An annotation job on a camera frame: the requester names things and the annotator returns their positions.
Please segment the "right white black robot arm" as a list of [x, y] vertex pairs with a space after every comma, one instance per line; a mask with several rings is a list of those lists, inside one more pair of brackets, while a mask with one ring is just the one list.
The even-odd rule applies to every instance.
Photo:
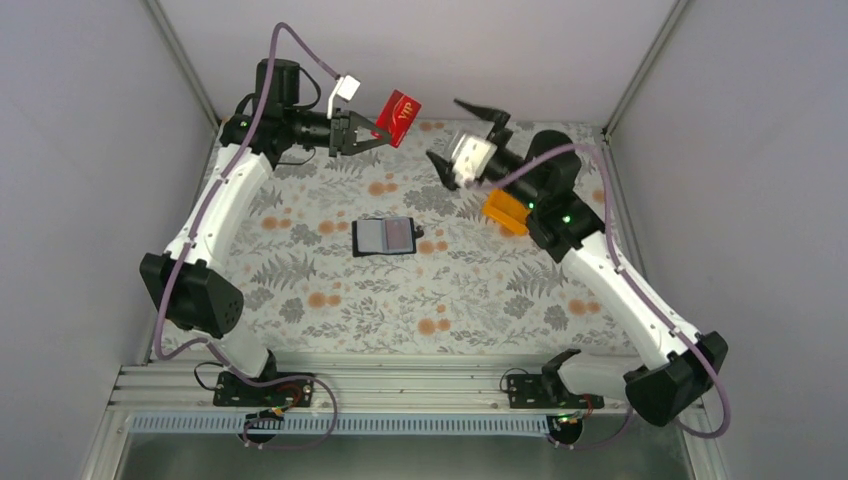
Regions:
[[576, 193], [582, 159], [597, 155], [597, 147], [544, 130], [518, 155], [508, 146], [506, 111], [468, 101], [460, 107], [491, 128], [484, 135], [457, 133], [443, 152], [428, 153], [442, 185], [453, 191], [489, 187], [517, 200], [535, 245], [600, 299], [637, 354], [628, 360], [569, 349], [543, 367], [544, 399], [555, 407], [584, 395], [618, 399], [648, 423], [665, 426], [715, 392], [729, 416], [719, 377], [729, 351], [726, 340], [677, 314], [618, 250], [611, 212], [595, 212]]

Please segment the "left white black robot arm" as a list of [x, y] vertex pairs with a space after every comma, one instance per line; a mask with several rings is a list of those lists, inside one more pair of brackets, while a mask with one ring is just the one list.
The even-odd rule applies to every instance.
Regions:
[[240, 378], [239, 392], [255, 405], [276, 396], [279, 380], [270, 350], [241, 322], [242, 291], [223, 273], [243, 217], [291, 147], [354, 156], [391, 140], [388, 131], [354, 111], [330, 106], [319, 113], [300, 104], [304, 72], [291, 60], [258, 63], [252, 113], [237, 110], [224, 124], [211, 177], [185, 224], [163, 253], [148, 253], [140, 264], [157, 311], [156, 357], [170, 360], [182, 351], [162, 347], [164, 325], [171, 322]]

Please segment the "black card holder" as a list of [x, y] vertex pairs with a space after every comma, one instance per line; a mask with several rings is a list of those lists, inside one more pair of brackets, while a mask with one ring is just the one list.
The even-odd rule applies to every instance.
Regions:
[[411, 217], [366, 218], [352, 222], [351, 235], [354, 258], [398, 256], [415, 254], [424, 231]]

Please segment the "red VIP card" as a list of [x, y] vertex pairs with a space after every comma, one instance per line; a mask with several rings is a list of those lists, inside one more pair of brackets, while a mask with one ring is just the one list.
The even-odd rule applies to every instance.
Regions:
[[376, 126], [385, 132], [385, 135], [374, 133], [373, 136], [380, 139], [388, 138], [389, 145], [397, 149], [421, 108], [422, 104], [418, 100], [400, 90], [393, 90], [375, 122]]

